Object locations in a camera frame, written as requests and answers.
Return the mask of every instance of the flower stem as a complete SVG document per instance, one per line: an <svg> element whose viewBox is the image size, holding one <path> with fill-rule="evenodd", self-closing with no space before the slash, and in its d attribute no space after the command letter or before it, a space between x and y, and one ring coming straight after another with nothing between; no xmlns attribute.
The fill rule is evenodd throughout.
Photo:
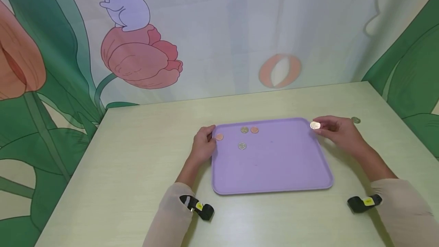
<svg viewBox="0 0 439 247"><path fill-rule="evenodd" d="M29 108L29 112L32 116L32 119L34 120L35 126L38 130L38 132L41 135L41 138L43 139L44 143L46 143L47 149L49 150L50 156L55 161L55 164L58 166L58 168L61 171L61 174L64 175L64 178L67 182L70 180L70 175L67 172L66 167L64 166L61 157L59 155L58 150L56 149L55 143L52 139L52 136L50 135L48 129L46 128L46 124L44 123L43 116L40 112L40 109L38 109L37 102L35 101L38 98L37 94L34 94L34 92L29 91L26 92L24 95L24 98L26 100L27 106Z"/></svg>
<svg viewBox="0 0 439 247"><path fill-rule="evenodd" d="M111 73L99 83L98 87L96 88L96 92L95 92L95 104L96 105L100 104L99 101L101 100L101 94L102 94L102 91L104 90L105 86L107 86L107 84L110 83L116 77L117 76L115 74ZM104 112L102 112L100 107L98 107L98 111L102 116L104 115Z"/></svg>
<svg viewBox="0 0 439 247"><path fill-rule="evenodd" d="M20 197L32 198L34 195L34 189L24 186L20 183L8 180L7 178L0 176L0 190L18 195Z"/></svg>

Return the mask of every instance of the purple tray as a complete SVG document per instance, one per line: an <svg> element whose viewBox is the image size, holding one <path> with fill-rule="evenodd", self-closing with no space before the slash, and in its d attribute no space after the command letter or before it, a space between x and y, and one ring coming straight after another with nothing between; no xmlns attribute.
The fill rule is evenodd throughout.
<svg viewBox="0 0 439 247"><path fill-rule="evenodd" d="M241 128L248 127L247 133ZM253 134L250 129L259 129ZM303 118L219 125L212 155L212 188L220 195L330 188L334 177L309 122ZM239 149L239 143L246 148Z"/></svg>

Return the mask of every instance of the copper coin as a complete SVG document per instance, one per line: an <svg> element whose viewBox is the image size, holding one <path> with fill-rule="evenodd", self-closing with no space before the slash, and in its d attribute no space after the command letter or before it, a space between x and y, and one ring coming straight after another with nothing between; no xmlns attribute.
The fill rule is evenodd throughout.
<svg viewBox="0 0 439 247"><path fill-rule="evenodd" d="M311 127L311 129L315 130L315 129L320 129L320 123L318 122L311 122L309 124L309 126Z"/></svg>

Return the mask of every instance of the yellow label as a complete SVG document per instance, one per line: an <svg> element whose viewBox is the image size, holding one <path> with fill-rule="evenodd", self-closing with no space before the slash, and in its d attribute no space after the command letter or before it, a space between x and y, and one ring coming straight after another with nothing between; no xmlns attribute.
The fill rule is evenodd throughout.
<svg viewBox="0 0 439 247"><path fill-rule="evenodd" d="M196 209L203 210L203 204L201 204L201 202L197 202L195 207Z"/></svg>
<svg viewBox="0 0 439 247"><path fill-rule="evenodd" d="M365 206L374 206L375 201L371 197L363 198L363 202Z"/></svg>

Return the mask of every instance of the flower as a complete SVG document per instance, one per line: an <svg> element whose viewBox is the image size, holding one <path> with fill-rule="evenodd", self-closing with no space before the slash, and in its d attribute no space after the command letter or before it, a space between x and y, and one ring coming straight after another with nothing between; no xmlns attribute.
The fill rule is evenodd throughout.
<svg viewBox="0 0 439 247"><path fill-rule="evenodd" d="M44 82L46 69L40 50L0 1L0 100L37 91Z"/></svg>
<svg viewBox="0 0 439 247"><path fill-rule="evenodd" d="M151 24L130 32L113 28L102 42L102 60L131 85L144 89L168 87L177 82L183 63L177 60L177 47L160 38Z"/></svg>

